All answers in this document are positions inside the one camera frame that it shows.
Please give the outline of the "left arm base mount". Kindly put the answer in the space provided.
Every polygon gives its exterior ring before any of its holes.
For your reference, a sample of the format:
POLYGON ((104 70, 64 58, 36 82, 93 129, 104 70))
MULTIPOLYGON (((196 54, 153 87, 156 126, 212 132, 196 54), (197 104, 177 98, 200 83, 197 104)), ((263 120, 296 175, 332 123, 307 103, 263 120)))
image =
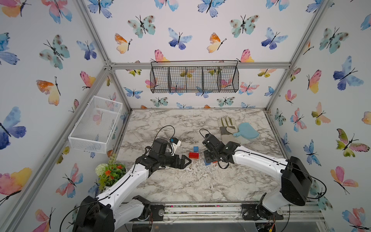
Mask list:
POLYGON ((141 222, 141 221, 163 221, 165 215, 165 205, 160 204, 149 204, 145 205, 144 211, 139 218, 134 218, 130 222, 141 222))

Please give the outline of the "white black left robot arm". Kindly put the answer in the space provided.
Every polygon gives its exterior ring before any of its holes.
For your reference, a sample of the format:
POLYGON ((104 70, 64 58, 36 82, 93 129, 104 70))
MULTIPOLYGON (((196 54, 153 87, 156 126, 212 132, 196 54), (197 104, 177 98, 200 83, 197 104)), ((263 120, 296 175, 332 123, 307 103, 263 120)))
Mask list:
POLYGON ((95 198, 86 197, 77 207, 78 214, 73 225, 74 232, 114 232, 126 223, 152 221, 151 202, 142 196, 135 196, 128 203, 124 200, 155 171, 170 167, 185 169, 191 164, 186 155, 175 152, 181 145, 178 138, 155 139, 146 147, 143 155, 114 185, 95 198))

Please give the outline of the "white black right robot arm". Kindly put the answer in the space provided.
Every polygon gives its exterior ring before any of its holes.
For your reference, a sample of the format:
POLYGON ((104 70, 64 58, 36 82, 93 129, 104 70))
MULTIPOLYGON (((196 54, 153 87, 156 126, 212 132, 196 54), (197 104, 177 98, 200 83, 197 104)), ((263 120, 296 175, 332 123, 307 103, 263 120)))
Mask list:
POLYGON ((307 202, 313 178, 303 166, 300 159, 275 158, 252 151, 238 143, 223 144, 214 135, 204 136, 203 145, 206 147, 204 157, 207 162, 216 161, 244 165, 263 172, 280 182, 275 190, 263 194, 256 206, 260 215, 271 216, 286 205, 304 206, 307 202))

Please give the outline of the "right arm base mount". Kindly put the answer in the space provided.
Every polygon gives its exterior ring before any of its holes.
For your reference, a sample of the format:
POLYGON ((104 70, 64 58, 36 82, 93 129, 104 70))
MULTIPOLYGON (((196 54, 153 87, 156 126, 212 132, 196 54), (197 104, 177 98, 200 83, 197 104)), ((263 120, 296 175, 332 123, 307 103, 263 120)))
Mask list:
POLYGON ((242 204, 242 218, 244 220, 283 220, 284 216, 277 212, 270 212, 259 204, 242 204))

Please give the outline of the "red 2x4 lego brick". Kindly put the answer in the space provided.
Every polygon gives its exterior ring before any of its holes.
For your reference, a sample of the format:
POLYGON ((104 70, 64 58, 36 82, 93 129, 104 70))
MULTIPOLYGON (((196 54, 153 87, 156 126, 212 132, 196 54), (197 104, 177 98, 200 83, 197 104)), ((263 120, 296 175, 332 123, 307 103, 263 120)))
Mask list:
POLYGON ((189 153, 189 158, 190 159, 199 159, 200 155, 199 153, 196 153, 196 152, 190 152, 189 153))

